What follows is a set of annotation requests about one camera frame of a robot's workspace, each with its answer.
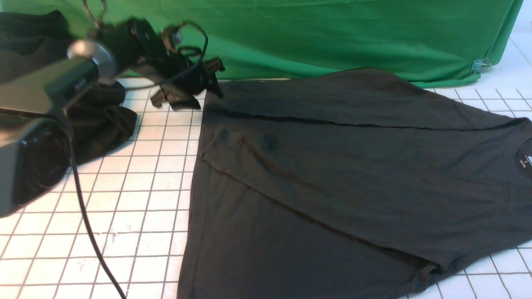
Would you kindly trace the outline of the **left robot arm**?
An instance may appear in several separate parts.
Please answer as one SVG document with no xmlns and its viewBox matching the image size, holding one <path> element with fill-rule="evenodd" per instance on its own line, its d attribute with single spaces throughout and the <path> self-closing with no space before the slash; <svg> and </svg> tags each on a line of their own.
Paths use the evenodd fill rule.
<svg viewBox="0 0 532 299">
<path fill-rule="evenodd" d="M 19 211 L 76 164 L 67 108 L 95 84 L 133 70 L 169 91 L 176 110 L 192 108 L 203 90 L 224 94 L 218 57 L 205 59 L 209 38 L 184 21 L 157 33 L 145 19 L 99 25 L 68 48 L 68 57 L 1 86 L 1 216 Z"/>
</svg>

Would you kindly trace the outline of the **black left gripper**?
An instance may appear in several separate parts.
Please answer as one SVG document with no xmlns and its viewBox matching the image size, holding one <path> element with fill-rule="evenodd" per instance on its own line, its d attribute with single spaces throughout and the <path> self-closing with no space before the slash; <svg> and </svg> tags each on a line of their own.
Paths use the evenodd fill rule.
<svg viewBox="0 0 532 299">
<path fill-rule="evenodd" d="M 224 71 L 218 57 L 192 62 L 188 56 L 171 51 L 162 57 L 142 57 L 137 65 L 138 74 L 160 87 L 150 98 L 155 108 L 168 104 L 171 109 L 201 109 L 196 96 L 204 90 L 224 98 L 216 77 L 217 72 Z"/>
</svg>

